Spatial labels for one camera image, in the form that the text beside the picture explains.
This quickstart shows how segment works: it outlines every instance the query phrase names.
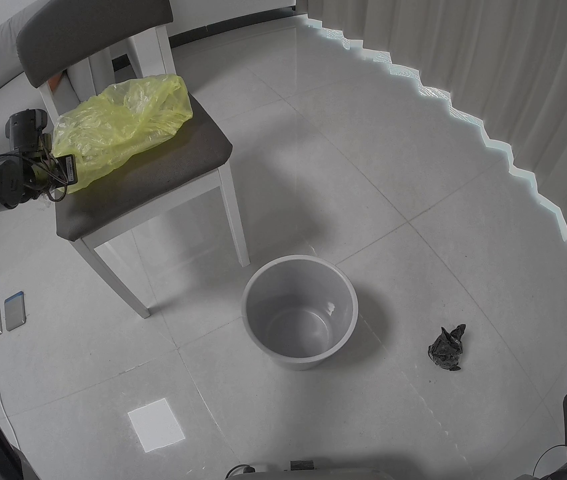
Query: curtain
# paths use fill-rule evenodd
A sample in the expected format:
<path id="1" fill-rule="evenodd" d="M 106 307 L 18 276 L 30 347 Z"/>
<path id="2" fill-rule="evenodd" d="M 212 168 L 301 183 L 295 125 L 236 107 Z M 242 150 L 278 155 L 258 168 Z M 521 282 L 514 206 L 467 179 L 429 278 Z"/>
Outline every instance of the curtain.
<path id="1" fill-rule="evenodd" d="M 297 11 L 449 91 L 567 222 L 567 0 L 297 0 Z"/>

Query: crumpled black plastic bag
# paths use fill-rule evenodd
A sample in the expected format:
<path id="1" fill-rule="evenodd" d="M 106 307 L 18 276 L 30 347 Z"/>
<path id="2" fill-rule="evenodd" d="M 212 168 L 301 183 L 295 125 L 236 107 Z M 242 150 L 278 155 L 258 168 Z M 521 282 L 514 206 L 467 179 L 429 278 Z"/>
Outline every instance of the crumpled black plastic bag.
<path id="1" fill-rule="evenodd" d="M 463 354 L 461 337 L 465 330 L 465 324 L 461 324 L 450 333 L 443 327 L 441 328 L 441 335 L 428 347 L 428 356 L 434 364 L 451 372 L 461 370 L 459 368 L 459 356 Z"/>

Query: yellow plastic bag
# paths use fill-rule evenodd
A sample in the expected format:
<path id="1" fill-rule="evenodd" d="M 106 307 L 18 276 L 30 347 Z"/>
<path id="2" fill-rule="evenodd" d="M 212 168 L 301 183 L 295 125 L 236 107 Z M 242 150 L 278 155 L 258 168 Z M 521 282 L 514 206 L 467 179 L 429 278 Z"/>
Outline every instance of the yellow plastic bag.
<path id="1" fill-rule="evenodd" d="M 72 154 L 77 161 L 77 183 L 68 192 L 87 187 L 131 156 L 174 137 L 191 117 L 181 76 L 148 76 L 106 87 L 60 116 L 55 126 L 52 154 Z"/>

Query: white chair frame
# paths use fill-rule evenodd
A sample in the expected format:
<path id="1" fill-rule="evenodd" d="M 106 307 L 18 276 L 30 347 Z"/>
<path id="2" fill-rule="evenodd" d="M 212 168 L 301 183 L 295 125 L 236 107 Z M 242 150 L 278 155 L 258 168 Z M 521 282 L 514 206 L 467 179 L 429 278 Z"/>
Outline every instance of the white chair frame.
<path id="1" fill-rule="evenodd" d="M 176 73 L 175 63 L 170 50 L 166 27 L 151 28 L 128 38 L 128 57 L 137 75 L 149 76 L 164 73 Z M 39 87 L 43 102 L 46 105 L 52 122 L 57 121 L 59 113 L 54 103 L 54 97 L 48 83 Z M 163 196 L 152 199 L 135 210 L 122 215 L 118 219 L 106 224 L 83 238 L 71 242 L 73 247 L 81 254 L 88 265 L 140 316 L 150 316 L 149 309 L 136 297 L 134 293 L 117 277 L 101 256 L 96 252 L 99 245 L 108 242 L 122 233 L 167 212 L 180 204 L 189 201 L 213 188 L 221 188 L 223 204 L 226 208 L 228 223 L 235 243 L 239 263 L 242 267 L 250 265 L 247 253 L 246 238 L 241 225 L 239 205 L 232 181 L 230 165 L 228 162 L 218 169 L 199 176 L 185 185 L 178 187 Z"/>

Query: black baseboard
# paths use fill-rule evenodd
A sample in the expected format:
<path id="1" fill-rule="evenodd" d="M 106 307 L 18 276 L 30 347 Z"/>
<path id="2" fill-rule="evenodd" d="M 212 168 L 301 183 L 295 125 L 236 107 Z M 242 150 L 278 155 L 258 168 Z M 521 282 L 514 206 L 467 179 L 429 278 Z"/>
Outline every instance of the black baseboard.
<path id="1" fill-rule="evenodd" d="M 248 27 L 250 25 L 256 25 L 257 23 L 264 23 L 266 21 L 279 20 L 280 18 L 288 18 L 295 15 L 295 6 L 292 7 L 281 7 L 279 9 L 272 9 L 270 11 L 255 12 L 253 14 L 247 14 L 245 16 L 239 16 L 238 18 L 231 18 L 229 20 L 219 21 L 205 27 L 195 28 L 193 30 L 188 30 L 186 32 L 181 32 L 181 34 L 175 34 L 170 36 L 170 48 L 176 48 L 184 44 L 192 43 L 193 41 L 198 41 L 199 39 L 204 39 L 205 37 L 214 36 L 216 34 L 221 34 L 229 30 L 234 30 L 241 27 Z M 130 65 L 130 59 L 127 55 L 121 55 L 116 59 L 112 60 L 112 66 L 115 71 L 125 68 Z"/>

